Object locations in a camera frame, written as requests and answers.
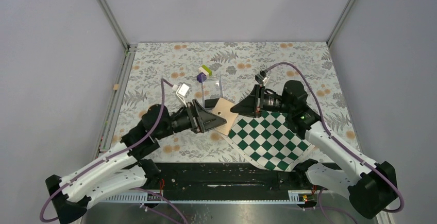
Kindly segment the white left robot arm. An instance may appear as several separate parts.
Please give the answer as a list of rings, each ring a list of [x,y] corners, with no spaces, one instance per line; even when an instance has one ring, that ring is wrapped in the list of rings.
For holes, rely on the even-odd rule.
[[[206,110],[196,99],[173,114],[165,105],[152,105],[106,153],[67,176],[46,178],[48,202],[57,213],[54,219],[72,223],[105,198],[132,188],[156,187],[160,171],[146,156],[159,148],[160,139],[185,130],[205,133],[226,123],[221,114]]]

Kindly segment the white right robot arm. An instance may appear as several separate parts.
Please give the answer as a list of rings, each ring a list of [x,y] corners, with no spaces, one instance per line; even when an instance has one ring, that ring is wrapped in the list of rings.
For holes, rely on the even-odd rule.
[[[281,95],[257,84],[230,110],[247,117],[260,117],[264,111],[285,114],[285,124],[291,132],[318,147],[339,167],[335,170],[314,160],[303,162],[303,170],[295,176],[300,188],[308,189],[314,184],[327,188],[348,199],[367,219],[386,211],[396,199],[402,210],[405,203],[397,188],[395,168],[389,162],[376,162],[335,137],[322,114],[308,106],[307,98],[300,81],[287,81]]]

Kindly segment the clear plastic card box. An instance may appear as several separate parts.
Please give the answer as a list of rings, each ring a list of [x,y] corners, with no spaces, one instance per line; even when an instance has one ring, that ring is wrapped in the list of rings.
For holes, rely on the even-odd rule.
[[[216,74],[201,83],[202,102],[205,109],[212,109],[223,97],[221,74]]]

